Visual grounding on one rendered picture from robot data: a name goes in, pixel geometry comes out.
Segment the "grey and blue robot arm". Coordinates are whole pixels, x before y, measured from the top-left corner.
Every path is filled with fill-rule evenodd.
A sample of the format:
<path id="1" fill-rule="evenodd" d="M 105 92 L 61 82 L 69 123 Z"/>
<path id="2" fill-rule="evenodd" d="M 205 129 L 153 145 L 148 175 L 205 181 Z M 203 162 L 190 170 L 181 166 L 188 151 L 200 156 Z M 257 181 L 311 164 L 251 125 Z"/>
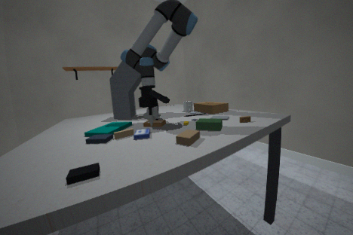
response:
<path id="1" fill-rule="evenodd" d="M 160 52 L 156 52 L 156 48 L 149 43 L 168 20 L 172 22 L 172 30 Z M 142 86 L 155 85 L 154 67 L 162 72 L 168 66 L 169 56 L 181 38 L 190 35 L 197 21 L 198 18 L 194 13 L 181 2 L 177 0 L 162 2 L 154 10 L 152 18 L 130 50 L 122 52 L 121 60 L 141 74 Z"/>

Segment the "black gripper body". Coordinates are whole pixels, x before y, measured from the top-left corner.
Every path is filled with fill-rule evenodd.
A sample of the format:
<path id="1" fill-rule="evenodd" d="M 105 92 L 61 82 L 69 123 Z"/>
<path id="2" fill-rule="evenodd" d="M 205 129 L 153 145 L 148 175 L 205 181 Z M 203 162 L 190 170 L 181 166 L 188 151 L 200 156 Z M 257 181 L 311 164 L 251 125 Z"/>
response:
<path id="1" fill-rule="evenodd" d="M 156 105 L 158 104 L 158 100 L 155 97 L 149 95 L 149 91 L 152 90 L 152 88 L 155 88 L 155 85 L 139 87 L 139 89 L 141 90 L 141 96 L 143 96 L 143 98 L 139 98 L 139 104 L 141 108 L 148 107 L 148 104 L 151 101 L 153 108 L 156 107 Z"/>

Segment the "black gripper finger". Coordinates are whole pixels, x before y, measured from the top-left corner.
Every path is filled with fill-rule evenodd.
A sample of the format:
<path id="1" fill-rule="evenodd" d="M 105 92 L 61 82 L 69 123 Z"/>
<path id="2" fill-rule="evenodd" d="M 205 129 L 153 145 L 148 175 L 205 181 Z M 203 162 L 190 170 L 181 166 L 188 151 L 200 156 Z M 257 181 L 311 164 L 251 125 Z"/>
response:
<path id="1" fill-rule="evenodd" d="M 153 116 L 156 116 L 156 120 L 158 120 L 158 104 L 153 109 L 154 109 Z"/>
<path id="2" fill-rule="evenodd" d="M 154 123 L 154 121 L 153 121 L 153 118 L 154 118 L 153 117 L 153 112 L 154 112 L 154 109 L 152 107 L 152 101 L 151 101 L 148 104 L 147 112 L 145 114 L 143 114 L 144 118 L 148 118 L 150 120 L 151 127 L 152 127 L 152 125 Z"/>

